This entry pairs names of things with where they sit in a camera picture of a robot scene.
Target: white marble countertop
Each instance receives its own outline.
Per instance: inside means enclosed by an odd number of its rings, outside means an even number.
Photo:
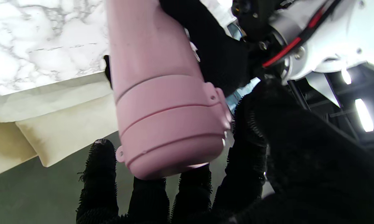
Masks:
[[[234,20],[202,2],[221,26]],[[108,43],[103,0],[0,0],[0,96],[103,71]]]

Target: ceiling light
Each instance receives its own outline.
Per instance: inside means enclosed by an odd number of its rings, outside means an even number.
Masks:
[[[233,0],[217,0],[223,7],[231,8],[233,5]]]
[[[352,78],[350,77],[350,74],[346,68],[342,69],[342,78],[346,82],[346,84],[350,85],[352,83]]]
[[[356,99],[356,108],[359,113],[362,127],[366,132],[374,130],[374,123],[372,122],[371,116],[369,115],[368,109],[362,99]]]

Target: pink bottle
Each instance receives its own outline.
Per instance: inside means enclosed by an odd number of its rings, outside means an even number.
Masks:
[[[183,27],[158,0],[108,0],[119,162],[157,179],[221,154],[231,115],[221,89],[204,83]]]

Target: green floor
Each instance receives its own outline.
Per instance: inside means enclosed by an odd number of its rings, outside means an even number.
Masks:
[[[107,137],[115,147],[120,145],[118,134]],[[75,223],[83,183],[78,181],[85,167],[90,146],[46,168],[38,157],[0,174],[0,224],[68,224]],[[211,163],[214,190],[224,177],[227,150]],[[119,214],[127,212],[133,189],[133,176],[126,167],[116,167]],[[167,195],[171,204],[177,193],[178,176],[167,179]],[[264,194],[272,189],[267,184]]]

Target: cream fabric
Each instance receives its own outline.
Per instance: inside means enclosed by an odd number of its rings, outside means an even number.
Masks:
[[[112,93],[103,72],[0,96],[0,122],[49,114]]]
[[[15,123],[0,123],[0,173],[37,156]]]
[[[15,123],[45,167],[118,130],[112,94]]]

